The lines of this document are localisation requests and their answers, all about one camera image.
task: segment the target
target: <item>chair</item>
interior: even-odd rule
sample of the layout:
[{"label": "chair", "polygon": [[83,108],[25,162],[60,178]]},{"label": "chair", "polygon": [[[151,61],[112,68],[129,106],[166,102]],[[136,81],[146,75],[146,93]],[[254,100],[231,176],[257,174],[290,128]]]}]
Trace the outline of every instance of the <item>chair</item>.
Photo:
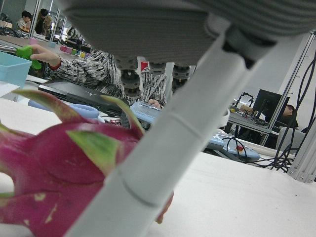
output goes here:
[{"label": "chair", "polygon": [[[285,130],[286,130],[286,127],[283,127],[281,128],[280,132],[279,132],[279,135],[278,135],[278,138],[277,138],[277,142],[276,142],[276,149],[278,149],[279,145],[280,145],[280,142],[282,140],[282,137],[284,136],[284,133],[285,133]],[[293,129],[292,128],[289,128],[286,136],[285,136],[285,139],[284,139],[284,142],[281,146],[281,151],[284,151],[288,145],[290,145],[291,143],[291,138],[292,138],[292,132],[293,132]],[[299,148],[300,144],[302,143],[303,139],[305,137],[305,133],[304,132],[301,132],[299,130],[294,130],[294,138],[293,138],[293,144],[292,144],[292,148]],[[291,154],[294,154],[296,153],[297,150],[291,150],[290,153]]]}]

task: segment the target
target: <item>pink dragon fruit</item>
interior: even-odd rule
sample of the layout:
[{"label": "pink dragon fruit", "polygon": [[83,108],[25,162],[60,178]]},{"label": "pink dragon fruit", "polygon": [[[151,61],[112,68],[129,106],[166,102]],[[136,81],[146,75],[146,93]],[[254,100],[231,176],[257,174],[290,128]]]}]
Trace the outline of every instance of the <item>pink dragon fruit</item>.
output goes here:
[{"label": "pink dragon fruit", "polygon": [[130,129],[83,118],[45,92],[16,93],[50,108],[62,123],[38,135],[0,124],[0,172],[14,183],[14,193],[0,194],[0,223],[24,225],[38,237],[60,237],[144,131],[129,107],[114,97],[103,96],[126,112]]}]

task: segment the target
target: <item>red cuff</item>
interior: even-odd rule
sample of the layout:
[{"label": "red cuff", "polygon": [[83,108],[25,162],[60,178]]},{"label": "red cuff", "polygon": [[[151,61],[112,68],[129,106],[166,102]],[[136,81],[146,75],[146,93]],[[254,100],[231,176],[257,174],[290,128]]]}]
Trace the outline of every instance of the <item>red cuff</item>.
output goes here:
[{"label": "red cuff", "polygon": [[53,67],[53,66],[51,66],[50,64],[48,64],[48,66],[49,66],[49,68],[50,68],[51,70],[57,70],[57,69],[60,67],[60,65],[61,65],[61,60],[60,60],[60,63],[59,63],[57,66],[55,66],[55,67]]},{"label": "red cuff", "polygon": [[147,62],[141,62],[141,71],[144,70],[146,67],[148,67]]}]

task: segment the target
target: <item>black laptop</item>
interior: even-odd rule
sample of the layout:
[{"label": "black laptop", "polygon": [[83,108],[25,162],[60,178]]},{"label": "black laptop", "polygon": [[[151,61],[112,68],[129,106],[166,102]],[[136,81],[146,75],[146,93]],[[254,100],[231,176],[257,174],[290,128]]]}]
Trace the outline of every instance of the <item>black laptop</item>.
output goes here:
[{"label": "black laptop", "polygon": [[39,90],[48,92],[58,99],[73,104],[92,106],[111,117],[120,117],[122,113],[122,109],[116,104],[100,97],[100,95],[106,94],[61,79],[49,80],[41,84]]}]

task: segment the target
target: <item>striped sweater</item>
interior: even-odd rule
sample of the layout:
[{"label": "striped sweater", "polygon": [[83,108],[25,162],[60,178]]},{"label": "striped sweater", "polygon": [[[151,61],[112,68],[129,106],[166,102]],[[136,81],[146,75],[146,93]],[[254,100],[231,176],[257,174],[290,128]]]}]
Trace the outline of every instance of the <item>striped sweater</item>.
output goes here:
[{"label": "striped sweater", "polygon": [[[60,67],[50,70],[49,74],[52,79],[65,79],[98,90],[127,100],[130,105],[136,101],[125,95],[120,81],[120,71],[116,68],[113,55],[103,51],[93,51],[84,61],[70,61],[62,58]],[[148,102],[149,99],[155,99],[161,105],[165,105],[166,74],[155,76],[146,68],[141,72],[140,79],[143,88],[139,100]]]}]

